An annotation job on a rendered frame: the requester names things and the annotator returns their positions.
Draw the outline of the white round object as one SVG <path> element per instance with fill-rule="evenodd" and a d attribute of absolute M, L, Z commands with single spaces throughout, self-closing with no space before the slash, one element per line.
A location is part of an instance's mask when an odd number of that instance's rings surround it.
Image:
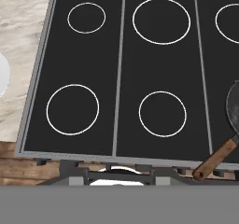
<path fill-rule="evenodd" d="M 140 175 L 140 172 L 126 166 L 111 166 L 108 172 L 120 175 Z M 143 183 L 139 181 L 90 179 L 89 182 L 91 186 L 143 186 Z"/>

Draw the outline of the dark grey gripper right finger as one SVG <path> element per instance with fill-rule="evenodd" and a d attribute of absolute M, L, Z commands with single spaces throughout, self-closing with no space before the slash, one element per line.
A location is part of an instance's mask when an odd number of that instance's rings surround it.
<path fill-rule="evenodd" d="M 154 167 L 151 171 L 155 186 L 190 186 L 199 185 L 192 178 L 182 177 L 172 167 Z"/>

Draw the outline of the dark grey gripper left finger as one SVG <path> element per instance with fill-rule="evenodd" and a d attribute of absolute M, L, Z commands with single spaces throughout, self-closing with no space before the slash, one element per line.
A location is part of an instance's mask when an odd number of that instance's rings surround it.
<path fill-rule="evenodd" d="M 60 161 L 59 175 L 47 181 L 41 182 L 40 186 L 88 186 L 88 168 L 79 168 L 79 161 Z"/>

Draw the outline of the black hob with grey frame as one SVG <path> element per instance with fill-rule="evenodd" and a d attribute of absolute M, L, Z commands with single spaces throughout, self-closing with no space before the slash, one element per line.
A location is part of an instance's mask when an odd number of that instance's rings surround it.
<path fill-rule="evenodd" d="M 239 0 L 49 0 L 15 152 L 195 167 L 238 79 Z"/>

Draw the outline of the white plate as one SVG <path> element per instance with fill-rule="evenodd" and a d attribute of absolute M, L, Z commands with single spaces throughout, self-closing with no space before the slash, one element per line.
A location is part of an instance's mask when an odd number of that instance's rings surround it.
<path fill-rule="evenodd" d="M 4 95 L 10 81 L 10 66 L 7 58 L 0 52 L 0 97 Z"/>

